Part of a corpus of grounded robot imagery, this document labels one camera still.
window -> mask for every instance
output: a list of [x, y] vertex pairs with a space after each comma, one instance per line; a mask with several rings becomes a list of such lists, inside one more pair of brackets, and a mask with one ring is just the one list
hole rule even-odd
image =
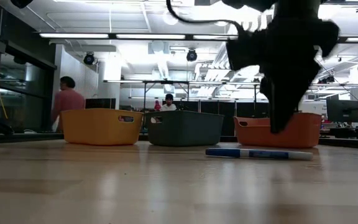
[[[40, 131], [43, 116], [43, 99], [0, 88], [8, 124], [16, 133], [25, 129]], [[0, 118], [5, 118], [0, 101]]]
[[47, 72], [9, 54], [1, 55], [0, 83], [44, 95]]

ceiling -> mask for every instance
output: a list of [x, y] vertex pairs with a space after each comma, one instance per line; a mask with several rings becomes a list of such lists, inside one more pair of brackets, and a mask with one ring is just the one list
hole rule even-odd
[[[129, 0], [121, 0], [125, 4], [89, 4], [83, 2], [56, 2], [64, 0], [33, 1], [27, 8], [18, 9], [10, 0], [0, 0], [0, 5], [10, 13], [28, 23], [40, 32], [115, 32], [115, 33], [165, 33], [165, 34], [227, 34], [232, 29], [230, 26], [189, 25], [177, 22], [170, 25], [172, 17], [167, 14], [165, 1], [130, 3]], [[235, 10], [226, 7], [221, 2], [212, 6], [194, 6], [194, 0], [182, 1], [175, 10], [182, 16], [191, 19], [234, 19], [237, 21], [253, 21], [257, 23], [260, 14], [252, 9]], [[341, 35], [358, 36], [358, 6], [321, 6], [319, 16], [324, 19], [332, 19], [341, 28]], [[271, 14], [264, 12], [262, 18]], [[122, 74], [150, 74], [158, 69], [160, 57], [148, 53], [149, 41], [124, 41], [124, 40], [79, 40], [64, 42], [66, 49], [81, 49], [84, 45], [115, 45], [122, 55], [124, 65]], [[206, 60], [214, 60], [219, 53], [220, 42], [174, 42], [166, 41], [169, 46], [194, 48], [198, 53], [198, 60], [188, 63], [186, 53], [166, 55], [169, 70], [195, 71], [197, 63]], [[106, 57], [107, 52], [98, 52], [98, 57]], [[324, 68], [336, 69], [337, 74], [348, 73], [348, 68], [358, 60], [358, 44], [338, 45], [327, 60], [319, 59]]]

marker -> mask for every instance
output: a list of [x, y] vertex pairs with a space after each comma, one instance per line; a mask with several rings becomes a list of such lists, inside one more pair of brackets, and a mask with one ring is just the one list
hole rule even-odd
[[223, 156], [234, 158], [265, 158], [265, 159], [298, 159], [310, 161], [313, 153], [310, 152], [293, 152], [293, 151], [268, 151], [255, 149], [206, 149], [207, 156]]

dark hair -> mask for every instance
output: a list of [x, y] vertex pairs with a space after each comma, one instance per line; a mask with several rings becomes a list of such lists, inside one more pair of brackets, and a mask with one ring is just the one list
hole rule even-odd
[[60, 82], [66, 84], [68, 88], [75, 87], [75, 81], [72, 79], [72, 77], [61, 77]]
[[165, 95], [165, 100], [173, 100], [173, 95], [168, 93]]

